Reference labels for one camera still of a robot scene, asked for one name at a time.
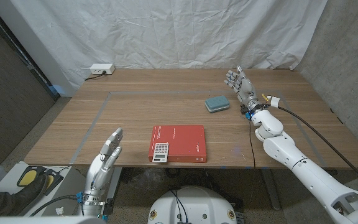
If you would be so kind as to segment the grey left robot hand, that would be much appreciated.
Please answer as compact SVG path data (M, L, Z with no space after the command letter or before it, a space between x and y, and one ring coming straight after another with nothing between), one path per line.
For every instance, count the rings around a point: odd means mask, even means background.
M123 137L123 129L117 128L103 144L99 154L92 161L85 182L85 194L101 194L108 179L112 175L112 168L119 157L122 147L120 142Z

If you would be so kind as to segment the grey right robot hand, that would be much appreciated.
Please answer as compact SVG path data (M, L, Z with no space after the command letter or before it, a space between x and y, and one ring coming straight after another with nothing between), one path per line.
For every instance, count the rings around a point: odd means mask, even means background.
M237 66L237 72L229 70L226 73L224 83L233 89L239 101L245 105L248 110L252 110L260 104L255 94L253 84L239 65Z

